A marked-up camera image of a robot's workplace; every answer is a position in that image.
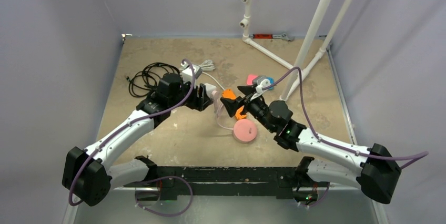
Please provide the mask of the blue plug adapter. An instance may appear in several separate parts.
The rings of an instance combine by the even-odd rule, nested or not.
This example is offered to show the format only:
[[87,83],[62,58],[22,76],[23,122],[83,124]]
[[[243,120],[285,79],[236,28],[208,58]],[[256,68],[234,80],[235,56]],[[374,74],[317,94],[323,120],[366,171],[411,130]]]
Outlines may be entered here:
[[268,90],[274,90],[274,79],[272,77],[267,77],[269,81],[269,89]]

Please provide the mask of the white cube socket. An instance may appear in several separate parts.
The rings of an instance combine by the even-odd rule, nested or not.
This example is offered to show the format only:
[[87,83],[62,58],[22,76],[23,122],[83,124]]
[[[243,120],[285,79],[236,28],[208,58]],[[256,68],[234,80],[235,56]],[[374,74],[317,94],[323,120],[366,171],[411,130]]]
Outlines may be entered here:
[[217,92],[217,87],[212,84],[204,83],[204,86],[206,89],[206,94],[209,97],[212,97]]

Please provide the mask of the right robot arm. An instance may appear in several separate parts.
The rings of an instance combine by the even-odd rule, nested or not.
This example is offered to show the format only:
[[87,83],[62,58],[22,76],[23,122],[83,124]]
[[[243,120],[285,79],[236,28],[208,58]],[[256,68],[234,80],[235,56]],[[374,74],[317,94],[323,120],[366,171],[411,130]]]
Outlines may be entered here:
[[360,189],[364,195],[382,204],[393,197],[402,169],[388,149],[380,144],[372,147],[348,144],[312,131],[293,120],[293,112],[285,101],[274,100],[267,105],[253,94],[235,99],[220,98],[228,115],[239,108],[251,114],[284,149],[313,154],[324,159],[311,161],[298,168],[296,181],[307,186],[311,182],[334,182]]

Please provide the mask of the pink plug adapter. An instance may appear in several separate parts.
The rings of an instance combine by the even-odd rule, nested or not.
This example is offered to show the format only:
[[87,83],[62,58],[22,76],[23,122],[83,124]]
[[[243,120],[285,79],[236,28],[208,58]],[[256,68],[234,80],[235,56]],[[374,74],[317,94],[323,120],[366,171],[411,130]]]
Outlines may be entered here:
[[247,76],[247,80],[246,80],[246,84],[247,85],[253,85],[253,82],[254,82],[254,80],[256,79],[258,77],[258,75],[255,75],[255,74],[249,74],[248,76]]

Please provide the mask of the orange power strip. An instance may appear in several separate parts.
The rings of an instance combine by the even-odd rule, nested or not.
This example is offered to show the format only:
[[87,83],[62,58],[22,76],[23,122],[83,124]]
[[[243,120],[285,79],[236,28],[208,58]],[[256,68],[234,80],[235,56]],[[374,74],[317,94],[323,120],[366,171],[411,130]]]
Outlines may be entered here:
[[[223,90],[221,96],[222,96],[222,98],[228,98],[228,99],[232,99],[232,100],[236,99],[236,95],[231,89]],[[242,114],[241,113],[242,111],[243,111],[243,107],[238,108],[238,110],[236,111],[235,118],[237,120],[242,120],[242,119],[247,118],[247,114]]]

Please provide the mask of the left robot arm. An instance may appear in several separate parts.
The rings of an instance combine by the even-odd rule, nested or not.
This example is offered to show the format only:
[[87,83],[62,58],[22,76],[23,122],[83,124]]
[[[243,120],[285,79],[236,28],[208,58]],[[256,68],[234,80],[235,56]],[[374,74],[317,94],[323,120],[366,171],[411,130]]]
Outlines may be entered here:
[[164,74],[155,90],[149,92],[136,109],[101,140],[83,149],[74,147],[66,156],[62,184],[69,190],[69,204],[82,202],[95,206],[110,190],[133,182],[145,187],[157,179],[154,164],[145,157],[115,165],[121,154],[137,140],[157,128],[179,106],[203,111],[213,104],[217,87],[197,84],[196,78]]

